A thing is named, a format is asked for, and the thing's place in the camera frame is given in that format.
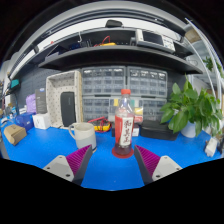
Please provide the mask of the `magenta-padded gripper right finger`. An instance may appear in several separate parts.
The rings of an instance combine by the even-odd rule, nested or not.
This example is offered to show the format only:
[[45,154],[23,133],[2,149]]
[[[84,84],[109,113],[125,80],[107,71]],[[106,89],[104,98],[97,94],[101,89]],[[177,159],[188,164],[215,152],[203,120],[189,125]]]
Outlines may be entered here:
[[134,156],[145,185],[181,170],[181,167],[169,156],[158,156],[138,145],[134,147]]

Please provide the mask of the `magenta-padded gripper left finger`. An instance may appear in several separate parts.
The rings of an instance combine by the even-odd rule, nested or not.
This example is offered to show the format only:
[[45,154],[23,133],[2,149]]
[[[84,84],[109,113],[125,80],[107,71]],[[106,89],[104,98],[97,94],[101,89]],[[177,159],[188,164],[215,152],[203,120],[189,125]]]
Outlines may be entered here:
[[44,167],[44,170],[81,185],[91,156],[92,146],[87,145],[68,156],[58,155]]

